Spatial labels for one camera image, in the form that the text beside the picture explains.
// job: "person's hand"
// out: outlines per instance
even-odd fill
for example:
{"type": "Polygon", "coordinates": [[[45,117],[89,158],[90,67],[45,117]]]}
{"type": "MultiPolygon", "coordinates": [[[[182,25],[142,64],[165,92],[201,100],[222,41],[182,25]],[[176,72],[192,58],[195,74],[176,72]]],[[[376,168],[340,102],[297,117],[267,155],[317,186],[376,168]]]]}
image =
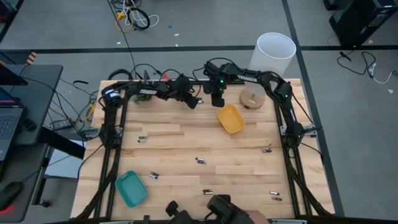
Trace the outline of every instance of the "person's hand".
{"type": "Polygon", "coordinates": [[[253,220],[254,224],[269,224],[268,219],[261,212],[255,210],[245,212],[249,214],[249,217],[253,220]]]}

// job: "laptop keyboard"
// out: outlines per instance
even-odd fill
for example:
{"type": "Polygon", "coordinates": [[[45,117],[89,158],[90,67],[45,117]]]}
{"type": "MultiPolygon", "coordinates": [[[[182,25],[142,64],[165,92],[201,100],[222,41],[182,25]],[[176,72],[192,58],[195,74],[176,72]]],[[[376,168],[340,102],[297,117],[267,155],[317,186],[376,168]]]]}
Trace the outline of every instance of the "laptop keyboard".
{"type": "Polygon", "coordinates": [[[0,139],[9,139],[18,123],[18,115],[0,115],[0,139]]]}

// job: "computer mouse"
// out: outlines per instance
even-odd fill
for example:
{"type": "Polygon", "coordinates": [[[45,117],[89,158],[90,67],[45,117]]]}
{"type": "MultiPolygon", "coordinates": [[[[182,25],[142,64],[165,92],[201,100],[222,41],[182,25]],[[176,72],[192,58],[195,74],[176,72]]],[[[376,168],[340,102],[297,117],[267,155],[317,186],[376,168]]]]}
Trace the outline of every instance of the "computer mouse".
{"type": "Polygon", "coordinates": [[[17,198],[19,193],[22,191],[22,182],[11,182],[0,190],[0,211],[5,210],[12,204],[17,198]]]}

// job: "laptop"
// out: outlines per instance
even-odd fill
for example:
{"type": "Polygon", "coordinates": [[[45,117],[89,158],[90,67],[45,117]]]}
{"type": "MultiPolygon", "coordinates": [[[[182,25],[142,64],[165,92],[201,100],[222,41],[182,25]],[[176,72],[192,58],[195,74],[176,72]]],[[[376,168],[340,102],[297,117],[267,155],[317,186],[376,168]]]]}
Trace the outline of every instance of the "laptop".
{"type": "Polygon", "coordinates": [[[6,158],[24,109],[24,105],[0,88],[0,161],[6,158]]]}

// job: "black desk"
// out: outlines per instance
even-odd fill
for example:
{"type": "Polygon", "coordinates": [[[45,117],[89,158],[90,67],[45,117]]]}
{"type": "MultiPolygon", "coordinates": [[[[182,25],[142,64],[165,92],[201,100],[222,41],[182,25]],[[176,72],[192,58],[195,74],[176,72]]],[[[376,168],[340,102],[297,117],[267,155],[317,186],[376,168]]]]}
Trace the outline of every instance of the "black desk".
{"type": "MultiPolygon", "coordinates": [[[[8,65],[13,72],[20,74],[24,65],[8,65]]],[[[23,77],[31,78],[51,86],[56,89],[62,72],[61,65],[29,65],[22,72],[23,77]]],[[[27,144],[33,139],[30,146],[14,146],[11,147],[6,157],[5,172],[0,180],[0,189],[12,181],[21,181],[27,175],[45,167],[48,164],[46,154],[48,146],[69,153],[70,155],[83,158],[84,148],[70,142],[58,134],[42,128],[47,110],[50,106],[54,92],[47,86],[28,80],[27,86],[16,86],[12,92],[12,96],[19,97],[22,104],[27,107],[26,116],[31,119],[37,129],[31,133],[20,133],[16,136],[17,142],[27,144]]],[[[2,86],[5,90],[10,91],[11,86],[2,86]]],[[[34,174],[32,177],[24,181],[22,192],[15,199],[14,203],[5,211],[0,212],[0,222],[21,222],[25,218],[29,204],[35,204],[32,195],[37,198],[41,194],[42,176],[41,172],[34,174]]]]}

